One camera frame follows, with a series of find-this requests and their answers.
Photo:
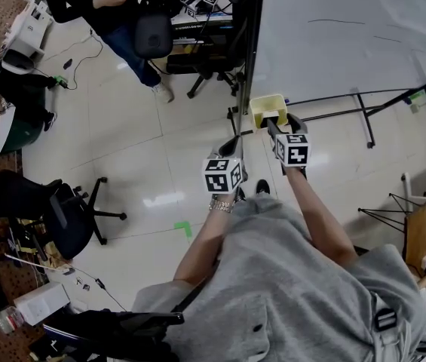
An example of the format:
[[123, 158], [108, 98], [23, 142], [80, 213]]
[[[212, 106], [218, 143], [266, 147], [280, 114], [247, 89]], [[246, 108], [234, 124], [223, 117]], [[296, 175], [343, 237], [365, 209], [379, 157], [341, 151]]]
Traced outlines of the person's grey sweatshirt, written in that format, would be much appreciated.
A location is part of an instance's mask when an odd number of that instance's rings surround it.
[[426, 291], [394, 245], [340, 266], [311, 243], [302, 215], [268, 195], [234, 206], [212, 278], [167, 329], [180, 362], [374, 362], [375, 316], [389, 336], [426, 347]]

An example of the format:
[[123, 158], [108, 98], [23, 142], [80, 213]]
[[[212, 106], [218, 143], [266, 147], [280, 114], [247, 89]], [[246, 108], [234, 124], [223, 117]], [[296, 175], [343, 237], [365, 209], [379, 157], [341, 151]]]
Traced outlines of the green handled brush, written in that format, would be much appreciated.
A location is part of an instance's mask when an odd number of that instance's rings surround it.
[[426, 105], [426, 93], [424, 90], [419, 91], [409, 97], [409, 108], [412, 114], [418, 113], [422, 106]]

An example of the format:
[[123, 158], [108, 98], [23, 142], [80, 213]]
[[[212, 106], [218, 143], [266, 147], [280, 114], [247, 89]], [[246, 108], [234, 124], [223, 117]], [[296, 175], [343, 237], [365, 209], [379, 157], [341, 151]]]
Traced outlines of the clear water bottle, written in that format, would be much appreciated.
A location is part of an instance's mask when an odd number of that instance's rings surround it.
[[22, 327], [24, 324], [23, 316], [14, 306], [8, 306], [0, 311], [0, 330], [4, 334], [10, 334]]

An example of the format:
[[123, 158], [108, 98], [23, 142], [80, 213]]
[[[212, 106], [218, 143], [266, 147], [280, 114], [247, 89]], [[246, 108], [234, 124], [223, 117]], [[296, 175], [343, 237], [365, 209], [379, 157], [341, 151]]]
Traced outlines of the cluttered black desk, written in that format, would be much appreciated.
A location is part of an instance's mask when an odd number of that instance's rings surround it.
[[204, 44], [234, 28], [234, 9], [245, 0], [141, 0], [134, 50], [147, 60], [165, 57], [175, 44]]

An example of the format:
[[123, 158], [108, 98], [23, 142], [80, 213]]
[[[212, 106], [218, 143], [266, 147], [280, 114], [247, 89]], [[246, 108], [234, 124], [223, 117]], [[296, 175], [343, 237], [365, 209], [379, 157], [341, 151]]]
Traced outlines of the white round table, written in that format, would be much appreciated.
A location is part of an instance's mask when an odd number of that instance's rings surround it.
[[0, 114], [0, 154], [2, 153], [8, 134], [10, 133], [14, 121], [15, 110], [16, 108], [14, 106], [9, 106]]

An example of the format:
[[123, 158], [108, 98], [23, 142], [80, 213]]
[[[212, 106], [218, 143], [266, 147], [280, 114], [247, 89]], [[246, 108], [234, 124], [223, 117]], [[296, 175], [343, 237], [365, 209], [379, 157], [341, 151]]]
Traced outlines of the person's left forearm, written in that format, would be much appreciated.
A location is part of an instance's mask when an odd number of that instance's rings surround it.
[[212, 272], [231, 215], [224, 211], [224, 205], [230, 207], [234, 203], [218, 202], [222, 209], [209, 211], [201, 230], [177, 267], [173, 277], [175, 281], [195, 286]]

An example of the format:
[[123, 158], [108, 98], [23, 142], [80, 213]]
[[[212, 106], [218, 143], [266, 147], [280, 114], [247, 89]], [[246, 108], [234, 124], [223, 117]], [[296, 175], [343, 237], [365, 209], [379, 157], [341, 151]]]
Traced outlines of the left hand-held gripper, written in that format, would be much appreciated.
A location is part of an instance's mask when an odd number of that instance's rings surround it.
[[244, 163], [243, 138], [221, 140], [203, 160], [204, 187], [214, 199], [233, 202], [242, 183], [248, 179]]

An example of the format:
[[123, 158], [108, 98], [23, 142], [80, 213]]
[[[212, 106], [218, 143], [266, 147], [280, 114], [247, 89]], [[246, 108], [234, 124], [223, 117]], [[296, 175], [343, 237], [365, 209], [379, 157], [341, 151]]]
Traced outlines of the green tape corner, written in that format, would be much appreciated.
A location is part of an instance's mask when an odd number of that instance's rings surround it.
[[192, 229], [189, 221], [176, 222], [173, 228], [182, 229], [188, 239], [192, 238]]

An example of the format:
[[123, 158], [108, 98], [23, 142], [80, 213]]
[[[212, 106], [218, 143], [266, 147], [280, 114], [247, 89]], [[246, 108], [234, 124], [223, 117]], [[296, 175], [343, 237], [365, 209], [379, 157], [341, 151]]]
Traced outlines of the white cardboard box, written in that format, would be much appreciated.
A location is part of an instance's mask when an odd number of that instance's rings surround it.
[[61, 283], [50, 282], [14, 300], [29, 325], [36, 325], [70, 303]]

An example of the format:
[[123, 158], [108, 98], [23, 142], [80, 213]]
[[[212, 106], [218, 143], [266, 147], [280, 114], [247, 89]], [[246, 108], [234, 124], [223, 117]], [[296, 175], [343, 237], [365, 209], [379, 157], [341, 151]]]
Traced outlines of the yellow plastic bin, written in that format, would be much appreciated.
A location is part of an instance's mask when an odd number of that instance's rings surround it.
[[273, 118], [278, 126], [287, 123], [287, 105], [281, 94], [251, 99], [250, 114], [256, 129], [266, 127], [266, 118]]

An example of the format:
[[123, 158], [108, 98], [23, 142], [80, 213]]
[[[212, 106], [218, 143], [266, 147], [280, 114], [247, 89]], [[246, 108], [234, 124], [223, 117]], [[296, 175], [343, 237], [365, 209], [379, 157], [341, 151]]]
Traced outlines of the dark grey backpack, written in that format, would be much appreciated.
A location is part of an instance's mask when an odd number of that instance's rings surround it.
[[161, 12], [149, 12], [136, 20], [134, 50], [146, 60], [166, 57], [173, 49], [170, 18]]

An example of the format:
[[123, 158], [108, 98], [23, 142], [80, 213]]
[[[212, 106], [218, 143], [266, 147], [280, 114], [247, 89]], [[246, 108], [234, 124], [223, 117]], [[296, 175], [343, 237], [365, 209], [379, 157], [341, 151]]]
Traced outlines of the person's right forearm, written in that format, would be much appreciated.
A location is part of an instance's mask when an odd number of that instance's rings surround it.
[[285, 174], [308, 227], [313, 245], [326, 257], [342, 267], [357, 259], [350, 238], [338, 220], [312, 189], [302, 172], [287, 167]]

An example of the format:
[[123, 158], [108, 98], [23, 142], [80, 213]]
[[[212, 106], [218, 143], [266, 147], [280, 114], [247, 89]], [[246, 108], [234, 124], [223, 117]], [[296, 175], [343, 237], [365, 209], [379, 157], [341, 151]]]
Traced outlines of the black shoulder bag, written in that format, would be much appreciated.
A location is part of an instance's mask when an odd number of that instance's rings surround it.
[[44, 331], [65, 345], [129, 362], [179, 362], [165, 342], [168, 327], [184, 323], [182, 313], [85, 311], [55, 318]]

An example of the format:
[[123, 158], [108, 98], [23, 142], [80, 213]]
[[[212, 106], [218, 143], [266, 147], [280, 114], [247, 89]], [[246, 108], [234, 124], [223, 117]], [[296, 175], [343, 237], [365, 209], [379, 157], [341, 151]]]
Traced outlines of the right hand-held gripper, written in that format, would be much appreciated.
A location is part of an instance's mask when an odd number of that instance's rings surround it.
[[292, 133], [282, 131], [277, 126], [277, 118], [266, 119], [271, 147], [274, 148], [275, 158], [280, 161], [283, 174], [286, 174], [287, 168], [292, 167], [306, 176], [306, 167], [311, 155], [308, 127], [302, 119], [291, 113], [287, 113], [287, 120]]

